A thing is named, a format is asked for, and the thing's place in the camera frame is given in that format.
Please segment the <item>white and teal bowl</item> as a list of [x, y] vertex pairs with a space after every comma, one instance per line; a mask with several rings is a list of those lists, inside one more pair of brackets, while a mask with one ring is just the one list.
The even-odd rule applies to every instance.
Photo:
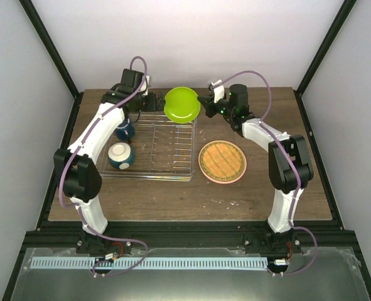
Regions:
[[134, 163], [134, 151], [128, 143], [118, 142], [112, 145], [107, 153], [112, 167], [120, 170], [127, 169]]

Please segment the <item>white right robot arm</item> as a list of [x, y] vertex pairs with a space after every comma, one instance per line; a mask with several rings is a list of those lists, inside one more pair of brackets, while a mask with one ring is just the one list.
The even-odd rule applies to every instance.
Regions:
[[208, 95], [198, 97], [205, 115], [212, 118], [220, 114], [234, 132], [267, 152], [274, 200], [263, 244], [267, 251], [276, 253], [291, 241], [297, 228], [294, 225], [296, 206], [314, 175], [305, 138], [280, 132], [267, 125], [264, 117], [252, 113], [245, 85], [231, 85], [226, 92], [220, 82], [215, 82], [209, 89]]

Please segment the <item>dark blue ceramic mug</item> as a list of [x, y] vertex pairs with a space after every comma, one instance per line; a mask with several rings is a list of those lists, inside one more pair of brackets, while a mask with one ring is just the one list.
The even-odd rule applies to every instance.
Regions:
[[123, 123], [118, 125], [114, 133], [120, 141], [131, 144], [132, 138], [135, 136], [135, 130], [130, 118], [126, 119], [125, 121], [123, 121]]

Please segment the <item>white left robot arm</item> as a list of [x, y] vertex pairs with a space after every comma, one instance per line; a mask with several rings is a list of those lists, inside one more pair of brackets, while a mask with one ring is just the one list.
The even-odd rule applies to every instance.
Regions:
[[94, 117], [79, 138], [53, 156], [60, 205], [77, 210], [82, 229], [92, 236], [90, 245], [98, 253], [108, 252], [113, 241], [141, 243], [105, 233], [108, 220], [99, 201], [102, 178], [96, 163], [113, 131], [127, 120], [126, 105], [132, 102], [143, 109], [145, 101], [153, 99], [148, 95], [149, 79], [147, 70], [124, 69], [121, 82], [102, 96]]

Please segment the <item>green plastic plate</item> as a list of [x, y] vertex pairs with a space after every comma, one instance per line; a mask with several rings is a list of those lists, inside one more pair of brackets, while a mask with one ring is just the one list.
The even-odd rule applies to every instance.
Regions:
[[195, 120], [201, 109], [196, 91], [188, 87], [172, 88], [164, 96], [164, 114], [177, 124]]

